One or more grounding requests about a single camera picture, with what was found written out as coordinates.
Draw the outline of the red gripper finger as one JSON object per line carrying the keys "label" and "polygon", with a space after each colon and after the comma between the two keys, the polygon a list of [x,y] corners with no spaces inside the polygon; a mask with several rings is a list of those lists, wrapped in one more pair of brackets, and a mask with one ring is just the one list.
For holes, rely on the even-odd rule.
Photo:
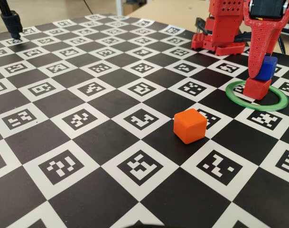
{"label": "red gripper finger", "polygon": [[262,66],[265,56],[266,25],[250,25],[252,29],[251,45],[248,57],[249,77],[255,78]]}
{"label": "red gripper finger", "polygon": [[276,42],[282,30],[282,25],[279,23],[266,23],[266,44],[265,54],[272,55]]}

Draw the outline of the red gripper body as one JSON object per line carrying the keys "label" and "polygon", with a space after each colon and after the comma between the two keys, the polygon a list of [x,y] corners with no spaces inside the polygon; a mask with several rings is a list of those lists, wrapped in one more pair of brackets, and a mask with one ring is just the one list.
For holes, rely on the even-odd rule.
{"label": "red gripper body", "polygon": [[244,2],[244,18],[260,21],[289,21],[289,0],[247,0]]}

